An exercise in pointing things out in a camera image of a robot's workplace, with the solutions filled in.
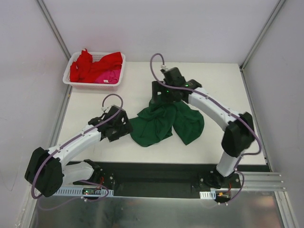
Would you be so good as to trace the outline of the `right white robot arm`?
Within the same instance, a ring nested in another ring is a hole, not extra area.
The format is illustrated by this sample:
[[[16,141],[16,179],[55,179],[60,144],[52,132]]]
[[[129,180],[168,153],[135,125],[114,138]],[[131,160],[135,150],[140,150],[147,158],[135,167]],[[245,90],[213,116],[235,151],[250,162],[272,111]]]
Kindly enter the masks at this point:
[[[214,171],[204,177],[205,185],[220,189],[230,183],[241,154],[255,140],[252,115],[248,112],[239,114],[209,96],[200,83],[194,79],[186,81],[177,67],[161,66],[164,75],[162,81],[152,83],[152,99],[159,95],[167,103],[185,102],[200,109],[223,130],[221,146],[223,154]]]

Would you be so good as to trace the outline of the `green t shirt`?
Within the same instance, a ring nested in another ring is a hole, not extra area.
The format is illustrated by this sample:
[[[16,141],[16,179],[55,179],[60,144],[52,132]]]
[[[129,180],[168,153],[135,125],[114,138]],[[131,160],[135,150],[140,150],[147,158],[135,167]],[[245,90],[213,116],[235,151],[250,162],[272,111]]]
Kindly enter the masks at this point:
[[[131,138],[142,147],[149,147],[172,136],[176,132],[185,145],[199,138],[204,130],[203,115],[191,109],[183,101],[168,103],[158,95],[150,100],[137,117],[130,119],[133,127]]]

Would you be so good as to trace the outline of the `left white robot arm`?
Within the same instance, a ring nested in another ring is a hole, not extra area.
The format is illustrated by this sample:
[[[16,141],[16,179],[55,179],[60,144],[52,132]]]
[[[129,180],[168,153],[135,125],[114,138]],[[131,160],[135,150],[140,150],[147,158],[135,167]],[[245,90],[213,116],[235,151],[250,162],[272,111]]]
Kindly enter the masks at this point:
[[[91,185],[101,184],[101,167],[90,159],[70,165],[77,155],[103,139],[113,142],[130,134],[132,125],[124,109],[113,105],[100,117],[94,117],[71,139],[43,149],[38,147],[32,153],[25,179],[42,196],[54,195],[62,185],[87,181]]]

